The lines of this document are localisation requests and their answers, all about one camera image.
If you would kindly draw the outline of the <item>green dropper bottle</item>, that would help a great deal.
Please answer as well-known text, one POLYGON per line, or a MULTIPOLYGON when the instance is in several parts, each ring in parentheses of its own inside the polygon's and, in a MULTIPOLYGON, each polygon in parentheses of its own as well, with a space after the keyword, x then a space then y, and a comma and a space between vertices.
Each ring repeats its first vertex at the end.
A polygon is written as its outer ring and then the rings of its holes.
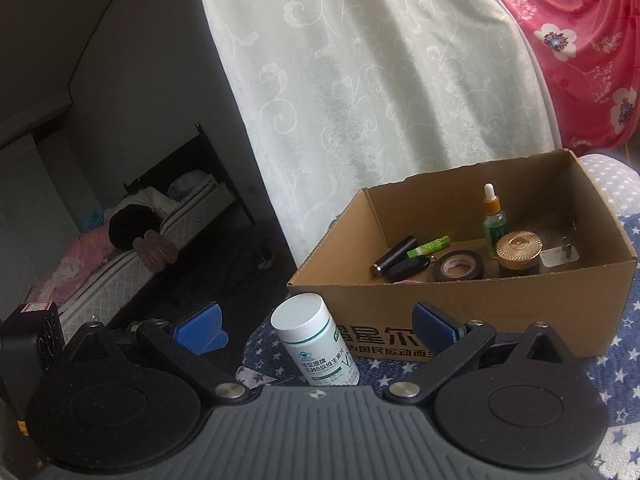
POLYGON ((487 250, 488 254, 495 258, 498 240, 509 232, 509 228, 506 214, 502 210, 499 197, 492 183, 484 185, 483 206, 485 213, 483 226, 487 250))

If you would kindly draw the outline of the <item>black electrical tape roll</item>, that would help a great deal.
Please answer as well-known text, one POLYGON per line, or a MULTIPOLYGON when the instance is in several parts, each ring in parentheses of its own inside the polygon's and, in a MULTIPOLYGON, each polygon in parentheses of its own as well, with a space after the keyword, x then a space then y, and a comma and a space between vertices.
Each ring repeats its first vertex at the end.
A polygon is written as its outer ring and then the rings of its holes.
POLYGON ((436 282, 477 281, 484 278, 482 256, 472 250, 455 250, 440 257, 433 275, 436 282))

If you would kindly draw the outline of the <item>white patterned curtain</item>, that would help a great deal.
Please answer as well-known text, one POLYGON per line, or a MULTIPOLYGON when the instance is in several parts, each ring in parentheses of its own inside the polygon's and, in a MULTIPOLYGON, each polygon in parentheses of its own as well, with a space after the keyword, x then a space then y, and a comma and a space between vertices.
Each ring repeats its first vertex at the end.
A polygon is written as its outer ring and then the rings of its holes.
POLYGON ((499 0, 202 5, 296 263, 362 188, 561 144, 499 0))

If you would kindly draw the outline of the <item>black clothing pile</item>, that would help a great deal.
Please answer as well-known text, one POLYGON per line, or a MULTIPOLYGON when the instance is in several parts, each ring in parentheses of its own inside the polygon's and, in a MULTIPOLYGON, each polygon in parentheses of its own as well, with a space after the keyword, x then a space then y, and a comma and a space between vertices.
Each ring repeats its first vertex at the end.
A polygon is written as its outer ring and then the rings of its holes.
POLYGON ((149 230, 157 232, 161 224, 162 219, 152 208, 128 205, 111 216, 108 239, 116 249, 126 252, 137 237, 149 230))

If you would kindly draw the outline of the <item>green lip balm stick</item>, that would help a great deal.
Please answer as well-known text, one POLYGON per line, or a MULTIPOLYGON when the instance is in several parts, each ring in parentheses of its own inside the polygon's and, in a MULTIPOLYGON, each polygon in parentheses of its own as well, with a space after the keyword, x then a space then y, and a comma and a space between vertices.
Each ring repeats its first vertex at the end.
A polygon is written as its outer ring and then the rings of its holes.
POLYGON ((442 236, 424 243, 416 248, 412 248, 407 252, 408 258, 418 258, 422 256, 434 255, 435 252, 448 248, 450 246, 450 238, 448 236, 442 236))

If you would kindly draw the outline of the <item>pair of brown shoes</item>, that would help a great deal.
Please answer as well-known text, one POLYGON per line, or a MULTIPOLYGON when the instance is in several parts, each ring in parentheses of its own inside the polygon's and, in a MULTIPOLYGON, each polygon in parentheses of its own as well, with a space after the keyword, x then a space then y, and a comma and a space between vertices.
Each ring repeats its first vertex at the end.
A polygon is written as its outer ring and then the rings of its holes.
POLYGON ((178 258, 177 247, 153 230, 137 237, 132 247, 142 264, 152 273, 162 272, 168 264, 175 263, 178 258))

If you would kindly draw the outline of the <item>white USB charger plug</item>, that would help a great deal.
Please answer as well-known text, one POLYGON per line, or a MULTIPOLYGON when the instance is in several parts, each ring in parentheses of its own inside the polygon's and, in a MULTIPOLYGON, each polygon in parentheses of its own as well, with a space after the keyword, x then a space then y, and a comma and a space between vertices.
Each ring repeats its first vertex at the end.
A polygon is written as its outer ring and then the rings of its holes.
POLYGON ((563 236, 559 246, 544 249, 539 258, 545 268, 552 269, 578 261, 579 254, 570 240, 563 236))

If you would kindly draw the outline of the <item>white supplement bottle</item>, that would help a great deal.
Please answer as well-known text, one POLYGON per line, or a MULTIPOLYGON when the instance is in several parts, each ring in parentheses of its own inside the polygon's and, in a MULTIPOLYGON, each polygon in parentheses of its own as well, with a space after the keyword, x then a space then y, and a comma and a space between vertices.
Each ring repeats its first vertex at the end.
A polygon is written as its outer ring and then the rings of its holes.
POLYGON ((358 385, 358 367, 320 295, 288 298, 272 312, 270 323, 309 385, 358 385))

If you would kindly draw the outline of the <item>black cylindrical tube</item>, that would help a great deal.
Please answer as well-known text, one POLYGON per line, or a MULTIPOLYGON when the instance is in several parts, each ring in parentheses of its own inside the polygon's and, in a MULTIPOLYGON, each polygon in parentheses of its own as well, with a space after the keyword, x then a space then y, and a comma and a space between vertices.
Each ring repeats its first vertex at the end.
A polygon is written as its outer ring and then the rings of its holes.
POLYGON ((372 263, 372 274, 374 276, 384 276, 395 264, 407 259, 408 252, 416 248, 416 246, 418 246, 418 240, 414 236, 405 237, 372 263))

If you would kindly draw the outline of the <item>black key fob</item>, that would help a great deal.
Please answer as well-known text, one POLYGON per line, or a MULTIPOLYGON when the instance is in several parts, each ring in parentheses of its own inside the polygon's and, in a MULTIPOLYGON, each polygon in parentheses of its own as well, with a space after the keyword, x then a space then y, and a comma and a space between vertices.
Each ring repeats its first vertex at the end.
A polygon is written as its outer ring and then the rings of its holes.
POLYGON ((410 280, 410 278, 413 278, 426 270, 430 266, 431 262, 432 258, 430 256, 407 258, 388 269, 385 274, 386 280, 391 283, 410 280))

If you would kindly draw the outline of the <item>dark jar with copper lid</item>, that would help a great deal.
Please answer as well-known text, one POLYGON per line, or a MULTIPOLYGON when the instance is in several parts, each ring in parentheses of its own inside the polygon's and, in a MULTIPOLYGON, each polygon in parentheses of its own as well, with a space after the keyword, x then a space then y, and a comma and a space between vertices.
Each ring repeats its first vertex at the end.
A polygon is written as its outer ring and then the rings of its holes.
POLYGON ((542 240, 534 232, 511 232, 496 244, 499 275, 502 278, 539 273, 542 240))

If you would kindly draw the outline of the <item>red floral cloth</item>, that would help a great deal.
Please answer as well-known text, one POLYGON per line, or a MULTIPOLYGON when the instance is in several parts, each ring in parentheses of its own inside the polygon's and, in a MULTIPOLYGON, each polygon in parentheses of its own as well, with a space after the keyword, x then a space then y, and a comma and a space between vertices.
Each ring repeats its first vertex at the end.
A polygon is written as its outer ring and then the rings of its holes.
POLYGON ((544 73, 561 141, 613 151, 639 125, 639 0, 501 0, 544 73))

